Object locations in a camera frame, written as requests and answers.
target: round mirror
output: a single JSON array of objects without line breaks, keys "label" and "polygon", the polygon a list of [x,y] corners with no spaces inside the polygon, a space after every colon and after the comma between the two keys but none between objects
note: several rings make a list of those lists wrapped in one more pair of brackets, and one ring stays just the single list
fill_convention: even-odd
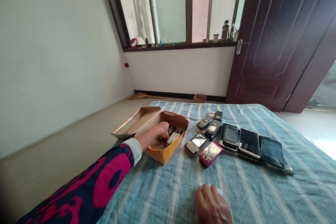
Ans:
[{"label": "round mirror", "polygon": [[138,40],[136,38],[132,38],[129,44],[132,48],[136,48],[138,45]]}]

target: window sill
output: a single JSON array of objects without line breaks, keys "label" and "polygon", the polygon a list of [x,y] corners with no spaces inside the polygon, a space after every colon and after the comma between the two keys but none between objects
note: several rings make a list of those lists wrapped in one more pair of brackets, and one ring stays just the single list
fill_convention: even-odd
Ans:
[{"label": "window sill", "polygon": [[124,52],[140,52],[140,51],[159,51],[159,50],[177,50],[177,49],[194,49],[194,48],[209,48],[209,47],[232,47],[236,46],[237,42],[226,42],[226,43],[193,43],[193,44],[177,44],[177,45],[165,45],[163,47],[137,47],[137,48],[124,48]]}]

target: door handle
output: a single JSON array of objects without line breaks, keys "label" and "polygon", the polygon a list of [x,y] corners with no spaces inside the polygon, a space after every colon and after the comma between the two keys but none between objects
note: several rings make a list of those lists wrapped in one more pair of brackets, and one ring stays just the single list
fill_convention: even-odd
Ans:
[{"label": "door handle", "polygon": [[237,54],[237,55],[240,54],[240,49],[242,48],[242,45],[243,45],[243,44],[249,44],[249,43],[247,43],[247,42],[244,42],[244,43],[243,43],[243,40],[242,40],[242,39],[238,40],[237,50],[236,50],[236,54]]}]

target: baseboard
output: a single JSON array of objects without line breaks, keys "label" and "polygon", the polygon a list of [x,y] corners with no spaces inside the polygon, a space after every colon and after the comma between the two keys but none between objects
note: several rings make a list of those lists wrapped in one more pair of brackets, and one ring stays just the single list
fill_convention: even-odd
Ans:
[{"label": "baseboard", "polygon": [[[134,90],[134,93],[145,93],[150,96],[163,96],[170,98],[189,99],[193,100],[195,94],[183,94],[183,93],[168,93],[168,92],[156,92],[156,91],[144,91]],[[208,96],[206,99],[208,102],[225,102],[224,96]]]}]

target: bed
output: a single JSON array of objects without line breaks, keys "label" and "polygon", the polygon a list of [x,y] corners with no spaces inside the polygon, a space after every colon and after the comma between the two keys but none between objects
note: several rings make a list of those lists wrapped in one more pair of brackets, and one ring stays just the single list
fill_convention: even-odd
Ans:
[{"label": "bed", "polygon": [[[189,129],[165,166],[142,155],[111,198],[100,224],[194,223],[195,190],[204,183],[223,190],[236,224],[336,223],[336,161],[264,106],[163,101],[150,106],[187,117]],[[210,111],[222,111],[225,123],[280,141],[295,175],[285,176],[226,153],[203,168],[184,145]]]}]

